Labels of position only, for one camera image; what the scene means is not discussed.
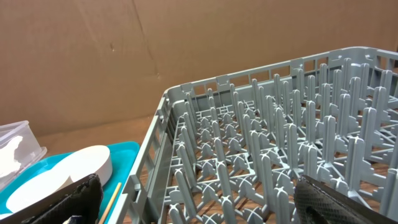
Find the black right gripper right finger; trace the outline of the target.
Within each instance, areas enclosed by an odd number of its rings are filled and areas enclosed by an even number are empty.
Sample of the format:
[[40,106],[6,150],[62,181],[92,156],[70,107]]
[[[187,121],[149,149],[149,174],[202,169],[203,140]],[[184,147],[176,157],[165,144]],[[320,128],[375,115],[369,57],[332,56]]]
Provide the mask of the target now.
[[301,224],[397,224],[307,175],[297,181],[294,203]]

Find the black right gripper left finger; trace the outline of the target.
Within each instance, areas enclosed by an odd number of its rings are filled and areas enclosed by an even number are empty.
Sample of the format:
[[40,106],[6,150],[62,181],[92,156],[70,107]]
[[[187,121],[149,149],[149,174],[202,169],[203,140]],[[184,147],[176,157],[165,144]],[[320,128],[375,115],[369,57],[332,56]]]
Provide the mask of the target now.
[[98,222],[103,188],[97,174],[90,174],[1,220],[1,224]]

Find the pink bowl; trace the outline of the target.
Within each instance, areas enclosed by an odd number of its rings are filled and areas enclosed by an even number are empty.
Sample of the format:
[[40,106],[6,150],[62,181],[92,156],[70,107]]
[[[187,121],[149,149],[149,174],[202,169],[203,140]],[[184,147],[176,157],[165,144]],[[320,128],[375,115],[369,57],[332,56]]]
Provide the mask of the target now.
[[58,162],[53,169],[66,174],[73,182],[96,174],[104,186],[113,173],[110,149],[105,145],[95,145],[75,151]]

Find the grey dishwasher rack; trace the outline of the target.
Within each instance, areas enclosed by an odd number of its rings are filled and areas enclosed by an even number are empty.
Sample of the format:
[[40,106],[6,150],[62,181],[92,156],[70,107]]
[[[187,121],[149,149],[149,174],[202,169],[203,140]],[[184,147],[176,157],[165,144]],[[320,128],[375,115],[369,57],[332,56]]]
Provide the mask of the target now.
[[110,223],[302,223],[315,179],[397,220],[397,54],[348,47],[167,89]]

